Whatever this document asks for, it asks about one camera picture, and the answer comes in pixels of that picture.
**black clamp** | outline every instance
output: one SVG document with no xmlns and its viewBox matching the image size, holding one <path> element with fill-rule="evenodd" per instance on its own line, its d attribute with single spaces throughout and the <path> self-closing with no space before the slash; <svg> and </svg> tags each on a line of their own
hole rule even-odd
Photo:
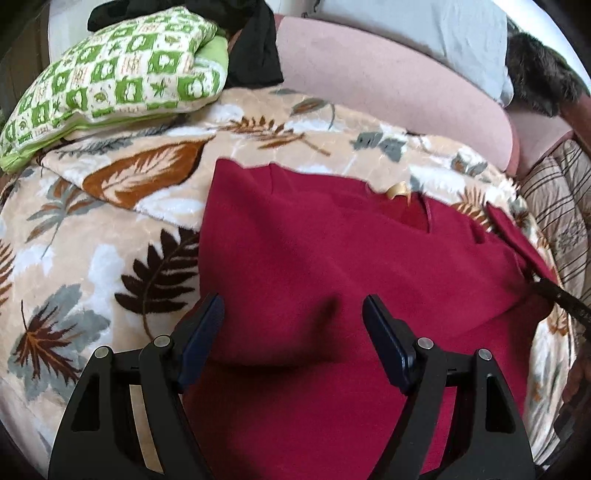
<svg viewBox="0 0 591 480">
<path fill-rule="evenodd" d="M 213 480 L 178 396 L 201 374 L 223 316 L 221 297 L 210 296 L 142 350 L 97 348 L 61 420 L 48 479 Z M 145 466 L 130 385 L 142 386 L 164 475 Z"/>
<path fill-rule="evenodd" d="M 417 339 L 375 295 L 363 303 L 363 321 L 390 383 L 408 396 L 371 479 L 535 478 L 525 427 L 491 352 L 461 355 Z M 457 387 L 446 450 L 438 469 L 420 475 L 445 387 Z"/>
</svg>

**black cloth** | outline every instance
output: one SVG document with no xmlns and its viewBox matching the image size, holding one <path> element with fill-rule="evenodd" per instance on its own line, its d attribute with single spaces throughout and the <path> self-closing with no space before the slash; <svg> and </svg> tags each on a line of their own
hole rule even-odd
<svg viewBox="0 0 591 480">
<path fill-rule="evenodd" d="M 177 5 L 185 5 L 230 35 L 242 29 L 230 52 L 226 87 L 261 88 L 283 82 L 275 17 L 264 0 L 115 0 L 91 12 L 88 30 L 96 32 Z"/>
</svg>

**white pillow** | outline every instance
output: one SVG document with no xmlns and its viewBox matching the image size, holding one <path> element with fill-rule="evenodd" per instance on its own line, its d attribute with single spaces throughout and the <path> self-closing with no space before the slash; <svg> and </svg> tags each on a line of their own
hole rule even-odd
<svg viewBox="0 0 591 480">
<path fill-rule="evenodd" d="M 504 106 L 512 98 L 506 15 L 490 0 L 320 0 L 310 16 L 423 52 Z"/>
</svg>

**blanket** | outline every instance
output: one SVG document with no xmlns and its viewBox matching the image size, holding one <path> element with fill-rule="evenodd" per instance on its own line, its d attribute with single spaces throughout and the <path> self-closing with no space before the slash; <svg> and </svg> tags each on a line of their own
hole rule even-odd
<svg viewBox="0 0 591 480">
<path fill-rule="evenodd" d="M 490 203 L 556 271 L 525 200 L 477 152 L 293 90 L 229 89 L 190 115 L 82 135 L 40 154 L 0 213 L 0 419 L 43 473 L 92 352 L 142 348 L 198 301 L 199 230 L 219 157 L 356 178 L 389 197 L 423 192 L 487 230 Z M 551 424 L 575 343 L 555 307 L 531 347 L 524 420 L 537 461 L 557 443 Z M 133 401 L 158 469 L 137 391 Z"/>
</svg>

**pink cushion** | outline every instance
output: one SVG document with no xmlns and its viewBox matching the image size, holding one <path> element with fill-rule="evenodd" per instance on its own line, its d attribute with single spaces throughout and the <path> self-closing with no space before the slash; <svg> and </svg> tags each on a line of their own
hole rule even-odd
<svg viewBox="0 0 591 480">
<path fill-rule="evenodd" d="M 296 17 L 281 20 L 277 49 L 284 87 L 453 138 L 507 168 L 513 141 L 504 110 L 435 60 L 377 35 Z"/>
<path fill-rule="evenodd" d="M 521 147 L 518 178 L 524 178 L 540 160 L 573 136 L 573 129 L 559 116 L 544 116 L 521 103 L 509 105 L 507 113 L 517 130 Z"/>
</svg>

